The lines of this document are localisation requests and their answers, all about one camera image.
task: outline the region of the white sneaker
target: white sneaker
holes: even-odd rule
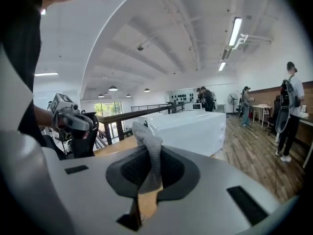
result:
[[[283,155],[281,156],[280,160],[283,162],[289,163],[291,161],[291,157]]]

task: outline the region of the ceiling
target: ceiling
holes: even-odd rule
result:
[[[76,0],[60,4],[49,8],[42,19],[43,48],[37,72],[58,71],[62,86],[81,87],[82,99],[96,99],[111,85],[122,98],[150,80],[173,73],[210,70],[215,74],[235,17],[243,18],[240,33],[273,39],[270,33],[279,18],[278,4],[277,0]],[[240,45],[222,72],[234,72],[257,47]],[[35,85],[53,79],[40,78]]]

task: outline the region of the cap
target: cap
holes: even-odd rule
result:
[[[287,70],[290,71],[291,68],[294,68],[295,72],[298,72],[297,68],[295,67],[293,62],[288,62],[287,63]]]

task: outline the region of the window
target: window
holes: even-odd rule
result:
[[[93,104],[93,109],[96,115],[108,117],[118,114],[122,114],[122,102],[108,102],[108,103],[96,103]],[[123,131],[125,131],[124,121],[122,121]],[[110,134],[112,138],[118,137],[116,123],[109,124]],[[99,124],[99,129],[104,131],[104,124]]]

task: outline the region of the standing fan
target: standing fan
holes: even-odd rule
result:
[[[235,113],[235,105],[238,103],[238,96],[237,94],[231,93],[227,97],[227,101],[229,104],[233,106],[233,113]]]

